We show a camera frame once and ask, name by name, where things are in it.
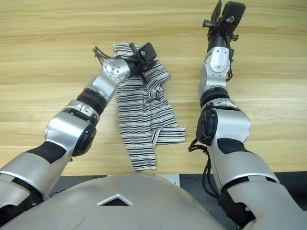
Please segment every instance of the striped cloth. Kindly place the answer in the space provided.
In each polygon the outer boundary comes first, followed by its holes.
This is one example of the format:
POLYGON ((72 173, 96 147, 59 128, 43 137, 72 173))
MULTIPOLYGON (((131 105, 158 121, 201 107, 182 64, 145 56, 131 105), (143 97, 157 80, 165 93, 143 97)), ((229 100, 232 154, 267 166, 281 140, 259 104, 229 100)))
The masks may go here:
MULTIPOLYGON (((133 55, 129 43, 113 45, 113 52, 123 58, 133 55)), ((155 145, 182 142, 186 138, 186 129, 177 126, 173 109, 164 97, 162 84, 170 74, 158 59, 145 78, 146 85, 135 76, 116 89, 119 130, 134 170, 156 169, 155 145)))

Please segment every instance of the silver arm segment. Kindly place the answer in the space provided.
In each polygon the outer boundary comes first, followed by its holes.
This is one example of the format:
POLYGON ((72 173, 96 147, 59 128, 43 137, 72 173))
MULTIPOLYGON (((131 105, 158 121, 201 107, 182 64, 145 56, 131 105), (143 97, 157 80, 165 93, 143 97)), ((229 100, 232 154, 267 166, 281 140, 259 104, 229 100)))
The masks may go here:
POLYGON ((47 199, 72 157, 89 150, 99 116, 118 84, 129 76, 126 61, 106 60, 100 73, 90 81, 77 100, 71 101, 50 120, 45 131, 45 142, 18 155, 0 169, 1 213, 9 216, 12 208, 25 211, 47 199))
POLYGON ((250 121, 227 92, 227 37, 216 28, 210 31, 215 34, 208 36, 210 50, 200 71, 201 116, 196 137, 207 146, 219 205, 244 229, 306 229, 306 215, 285 187, 260 156, 244 147, 250 121))

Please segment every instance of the wooden table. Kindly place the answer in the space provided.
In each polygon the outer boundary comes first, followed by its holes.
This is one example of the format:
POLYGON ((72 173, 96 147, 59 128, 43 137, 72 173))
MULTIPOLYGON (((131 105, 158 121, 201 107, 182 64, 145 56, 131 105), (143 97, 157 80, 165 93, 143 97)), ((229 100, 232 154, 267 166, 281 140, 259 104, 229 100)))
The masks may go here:
MULTIPOLYGON (((246 0, 236 32, 230 96, 249 116, 246 147, 275 172, 307 169, 307 2, 246 0)), ((185 143, 155 148, 155 173, 201 173, 189 153, 200 114, 197 87, 216 0, 0 0, 0 167, 40 145, 48 121, 76 98, 100 64, 91 49, 151 42, 172 75, 165 94, 185 143)), ((64 175, 133 172, 118 130, 115 100, 91 150, 64 175)))

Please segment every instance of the black joint cover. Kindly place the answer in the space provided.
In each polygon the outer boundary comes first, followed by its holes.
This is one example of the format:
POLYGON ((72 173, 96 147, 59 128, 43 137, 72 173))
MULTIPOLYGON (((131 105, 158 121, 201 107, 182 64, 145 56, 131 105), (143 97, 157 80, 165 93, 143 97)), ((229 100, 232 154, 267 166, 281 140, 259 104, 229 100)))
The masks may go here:
POLYGON ((217 145, 223 154, 229 154, 232 152, 250 152, 245 149, 244 144, 235 139, 220 138, 217 140, 217 145))
POLYGON ((66 150, 50 141, 45 141, 42 145, 27 152, 40 156, 47 160, 50 164, 60 159, 66 153, 66 150))
POLYGON ((196 138, 205 145, 211 145, 217 129, 217 116, 214 110, 203 110, 197 124, 196 138))
POLYGON ((92 124, 89 124, 79 137, 72 156, 77 157, 85 154, 92 146, 95 135, 96 128, 92 124))
POLYGON ((84 89, 83 92, 77 97, 77 101, 86 103, 95 109, 99 115, 102 114, 107 104, 103 96, 91 89, 84 89))
POLYGON ((201 107, 207 104, 209 101, 217 98, 229 98, 228 92, 222 87, 214 87, 207 90, 200 99, 201 107))
POLYGON ((223 189, 219 198, 219 205, 224 209, 226 215, 241 228, 255 219, 251 211, 245 210, 245 204, 234 202, 227 189, 223 189))

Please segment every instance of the black cable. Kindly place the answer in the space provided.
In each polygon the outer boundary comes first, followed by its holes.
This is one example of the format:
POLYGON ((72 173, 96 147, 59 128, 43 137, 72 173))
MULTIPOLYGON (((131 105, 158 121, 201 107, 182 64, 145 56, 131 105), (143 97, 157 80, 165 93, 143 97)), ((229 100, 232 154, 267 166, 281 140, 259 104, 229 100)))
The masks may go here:
POLYGON ((53 193, 51 193, 51 194, 50 194, 50 196, 49 196, 49 197, 52 197, 54 194, 61 193, 61 192, 65 191, 65 190, 66 190, 66 189, 63 189, 63 190, 58 191, 58 192, 53 192, 53 193))
POLYGON ((218 198, 218 196, 216 194, 213 194, 212 192, 210 192, 207 189, 207 186, 206 186, 206 174, 207 174, 207 171, 208 171, 209 162, 210 162, 210 158, 208 158, 208 161, 206 163, 205 169, 203 170, 203 174, 202 174, 202 187, 203 187, 203 189, 205 190, 205 192, 207 194, 209 194, 210 196, 212 196, 214 198, 218 198))
POLYGON ((211 172, 211 159, 210 159, 210 156, 208 154, 208 150, 207 150, 207 147, 206 146, 203 146, 203 145, 196 145, 196 143, 198 142, 197 138, 194 139, 192 141, 192 143, 190 144, 188 150, 189 152, 192 152, 194 150, 202 150, 206 155, 208 155, 208 160, 207 160, 207 163, 206 163, 206 166, 204 168, 204 171, 203 171, 203 174, 202 174, 202 187, 203 189, 205 190, 205 192, 207 194, 209 194, 210 196, 214 197, 214 198, 219 198, 219 194, 218 192, 213 188, 213 185, 211 183, 211 180, 210 180, 210 172, 211 172), (208 179, 208 184, 211 188, 211 190, 213 191, 210 192, 207 188, 207 185, 206 185, 206 175, 207 175, 207 179, 208 179))
POLYGON ((109 55, 105 54, 104 52, 102 52, 98 47, 94 47, 93 52, 95 53, 95 57, 98 59, 98 61, 100 62, 101 65, 103 65, 103 62, 110 57, 109 55))
POLYGON ((104 56, 105 59, 109 59, 112 58, 109 55, 105 54, 104 52, 102 52, 98 47, 95 46, 95 50, 101 55, 104 56))
POLYGON ((208 184, 209 184, 211 190, 213 191, 213 193, 216 194, 219 197, 220 194, 215 190, 215 187, 213 186, 212 181, 211 181, 210 174, 211 174, 211 160, 209 161, 209 166, 208 166, 208 171, 207 171, 207 180, 208 180, 208 184))

